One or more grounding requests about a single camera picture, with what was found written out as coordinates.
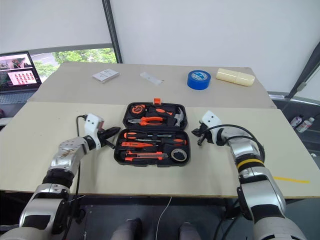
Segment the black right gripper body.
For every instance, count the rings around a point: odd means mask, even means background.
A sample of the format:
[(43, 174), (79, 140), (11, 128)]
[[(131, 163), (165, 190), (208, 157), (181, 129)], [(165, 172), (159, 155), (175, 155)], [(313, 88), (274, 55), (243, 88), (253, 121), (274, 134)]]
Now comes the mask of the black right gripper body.
[(203, 122), (200, 122), (199, 128), (204, 130), (203, 131), (204, 141), (207, 140), (208, 143), (212, 144), (213, 143), (213, 136), (212, 136), (211, 131), (208, 130), (209, 127), (206, 124), (204, 124)]

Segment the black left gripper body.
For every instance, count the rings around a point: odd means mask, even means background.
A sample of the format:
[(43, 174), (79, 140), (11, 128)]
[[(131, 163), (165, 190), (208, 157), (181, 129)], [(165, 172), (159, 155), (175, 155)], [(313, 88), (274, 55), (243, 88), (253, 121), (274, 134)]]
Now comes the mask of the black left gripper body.
[(110, 136), (106, 136), (106, 129), (98, 130), (97, 137), (98, 137), (101, 148), (106, 146), (105, 140), (108, 140), (110, 138)]

